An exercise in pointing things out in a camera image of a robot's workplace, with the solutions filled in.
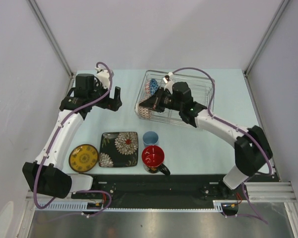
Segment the light blue cup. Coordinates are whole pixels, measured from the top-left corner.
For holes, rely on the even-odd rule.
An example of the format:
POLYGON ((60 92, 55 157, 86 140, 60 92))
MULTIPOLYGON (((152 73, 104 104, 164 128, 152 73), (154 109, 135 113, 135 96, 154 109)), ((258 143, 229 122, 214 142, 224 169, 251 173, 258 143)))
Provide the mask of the light blue cup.
POLYGON ((159 142, 159 136, 154 131, 147 131, 143 134, 143 144, 144 147, 152 146, 152 145, 158 145, 159 142))

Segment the metal wire dish rack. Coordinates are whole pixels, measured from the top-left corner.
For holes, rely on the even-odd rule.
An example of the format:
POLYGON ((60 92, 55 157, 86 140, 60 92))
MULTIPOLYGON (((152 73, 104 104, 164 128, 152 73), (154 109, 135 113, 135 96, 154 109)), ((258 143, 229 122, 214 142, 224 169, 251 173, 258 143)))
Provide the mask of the metal wire dish rack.
MULTIPOLYGON (((145 91, 144 91, 145 83, 148 80, 154 78, 157 80, 159 87, 164 87, 165 83, 163 81, 163 78, 166 74, 168 73, 165 71, 158 71, 158 70, 147 70, 145 72, 144 79, 135 103, 135 113, 138 116, 138 118, 140 118, 138 113, 139 103, 141 103, 142 101, 150 97, 150 96, 145 96, 145 91)), ((176 73, 173 76, 173 81, 174 82, 183 81, 188 83, 189 88, 191 89, 191 92, 192 92, 193 99, 202 105, 205 105, 205 106, 209 105, 213 86, 211 81, 208 79, 208 77, 204 76, 202 73, 198 71, 186 70, 186 71, 181 71, 176 73)), ((182 121, 177 111, 173 111, 170 109, 166 109, 163 113, 154 112, 154 115, 152 116, 152 118, 148 120, 172 124, 176 126, 190 127, 189 124, 186 124, 185 122, 182 121)))

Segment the red black skull mug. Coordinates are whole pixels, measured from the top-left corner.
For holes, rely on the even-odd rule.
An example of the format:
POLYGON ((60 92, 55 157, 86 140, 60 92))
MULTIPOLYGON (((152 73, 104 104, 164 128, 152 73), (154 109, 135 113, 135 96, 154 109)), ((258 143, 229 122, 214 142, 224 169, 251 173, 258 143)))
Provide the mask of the red black skull mug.
POLYGON ((157 145, 146 147, 141 155, 144 169, 151 174, 163 173, 166 176, 171 175, 170 170, 164 164, 164 151, 157 145))

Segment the blue triangle pattern bowl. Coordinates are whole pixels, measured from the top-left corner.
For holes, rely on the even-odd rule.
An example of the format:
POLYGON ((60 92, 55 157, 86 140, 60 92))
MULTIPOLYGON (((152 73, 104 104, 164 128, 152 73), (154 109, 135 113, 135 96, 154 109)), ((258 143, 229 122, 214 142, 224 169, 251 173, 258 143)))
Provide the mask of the blue triangle pattern bowl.
POLYGON ((144 86, 145 96, 152 96, 158 88, 159 84, 156 79, 152 78, 148 80, 144 86))

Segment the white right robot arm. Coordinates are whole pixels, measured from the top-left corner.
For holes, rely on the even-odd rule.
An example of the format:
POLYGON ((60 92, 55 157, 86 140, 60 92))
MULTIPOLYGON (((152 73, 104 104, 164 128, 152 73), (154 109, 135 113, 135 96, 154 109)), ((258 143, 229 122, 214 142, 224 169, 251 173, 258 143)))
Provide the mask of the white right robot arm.
POLYGON ((236 195, 237 187, 265 164, 271 166, 273 152, 262 128, 242 127, 215 116, 207 106, 194 101, 186 82, 169 81, 139 105, 158 113, 165 109, 177 111, 185 123, 214 134, 234 148, 235 165, 219 186, 219 193, 225 199, 236 195))

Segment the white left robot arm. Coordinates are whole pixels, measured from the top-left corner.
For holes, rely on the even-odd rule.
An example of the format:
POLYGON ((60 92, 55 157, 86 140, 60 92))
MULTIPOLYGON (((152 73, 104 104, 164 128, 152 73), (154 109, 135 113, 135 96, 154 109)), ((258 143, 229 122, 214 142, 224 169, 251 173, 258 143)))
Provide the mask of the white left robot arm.
POLYGON ((97 68, 95 74, 80 73, 75 77, 74 87, 61 101, 57 122, 43 150, 22 167, 33 193, 55 198, 80 190, 89 198, 99 194, 100 186, 91 176, 70 176, 62 169, 72 139, 92 108, 115 112, 121 107, 120 87, 115 87, 114 97, 110 98, 113 75, 112 70, 97 68))

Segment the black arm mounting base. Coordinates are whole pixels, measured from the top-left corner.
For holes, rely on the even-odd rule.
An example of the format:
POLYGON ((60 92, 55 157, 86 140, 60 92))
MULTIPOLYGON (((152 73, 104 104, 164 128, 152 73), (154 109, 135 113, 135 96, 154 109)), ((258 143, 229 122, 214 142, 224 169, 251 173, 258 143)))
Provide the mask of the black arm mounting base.
MULTIPOLYGON (((201 189, 207 183, 218 183, 224 176, 215 175, 170 175, 147 174, 147 175, 93 175, 92 191, 101 190, 105 185, 100 182, 109 183, 109 188, 118 185, 118 189, 123 191, 145 191, 144 195, 132 196, 124 194, 117 200, 114 199, 114 207, 149 207, 155 208, 199 208, 212 203, 211 200, 202 200, 197 195, 192 196, 166 196, 158 190, 166 190, 167 186, 180 191, 191 191, 201 189)), ((230 194, 231 190, 221 189, 221 195, 230 194)))

